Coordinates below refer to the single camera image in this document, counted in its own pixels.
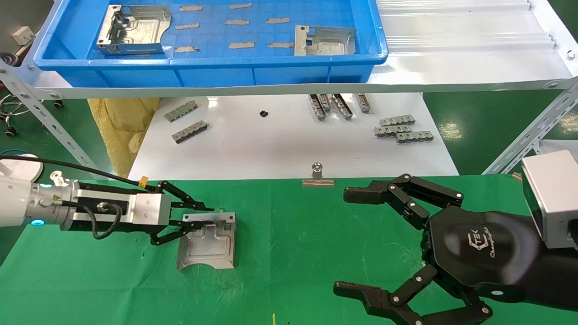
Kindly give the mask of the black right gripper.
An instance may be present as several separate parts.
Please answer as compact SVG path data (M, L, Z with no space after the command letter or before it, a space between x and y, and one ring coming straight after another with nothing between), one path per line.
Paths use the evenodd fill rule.
M528 216L457 208L464 194L409 174L392 181L373 180L367 187L347 187L343 198L353 204L388 204L414 228L428 225L426 260L431 265L394 292L359 283L334 283L335 295L359 300L370 316L397 325L481 325L493 316L493 310L479 296L522 302L539 293L536 263L542 241ZM429 220L429 212L417 200L444 210ZM409 302L433 280L465 306L424 316L411 309Z

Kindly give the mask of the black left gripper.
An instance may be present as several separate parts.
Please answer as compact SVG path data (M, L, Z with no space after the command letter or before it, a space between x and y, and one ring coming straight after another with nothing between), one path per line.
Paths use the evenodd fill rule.
M61 188L61 230L93 234L148 231L151 245L161 246L205 225L204 221L170 221L171 207L215 211L168 181L160 181L156 191L74 182ZM177 202L171 202L164 192Z

